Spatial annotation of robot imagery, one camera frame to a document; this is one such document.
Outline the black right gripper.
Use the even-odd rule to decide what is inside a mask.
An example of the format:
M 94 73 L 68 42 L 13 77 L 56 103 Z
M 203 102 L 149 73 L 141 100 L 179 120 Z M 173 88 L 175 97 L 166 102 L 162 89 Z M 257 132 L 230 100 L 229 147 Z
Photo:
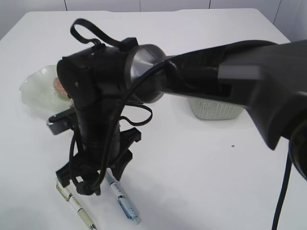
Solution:
M 69 161 L 56 171 L 63 187 L 74 183 L 77 193 L 85 196 L 101 195 L 100 184 L 106 170 L 120 180 L 132 160 L 130 146 L 142 138 L 137 128 L 120 131 L 119 124 L 111 127 L 110 119 L 77 119 L 73 130 Z

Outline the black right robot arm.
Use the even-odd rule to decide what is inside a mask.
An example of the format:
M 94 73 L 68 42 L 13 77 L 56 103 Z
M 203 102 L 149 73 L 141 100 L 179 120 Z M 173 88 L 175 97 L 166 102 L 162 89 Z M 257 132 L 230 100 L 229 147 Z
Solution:
M 165 93 L 244 107 L 270 149 L 289 140 L 290 163 L 307 175 L 306 41 L 242 41 L 170 57 L 154 45 L 98 44 L 63 57 L 57 74 L 75 103 L 62 116 L 78 149 L 60 181 L 73 182 L 81 195 L 99 195 L 107 168 L 120 179 L 131 160 L 119 130 L 123 108 Z

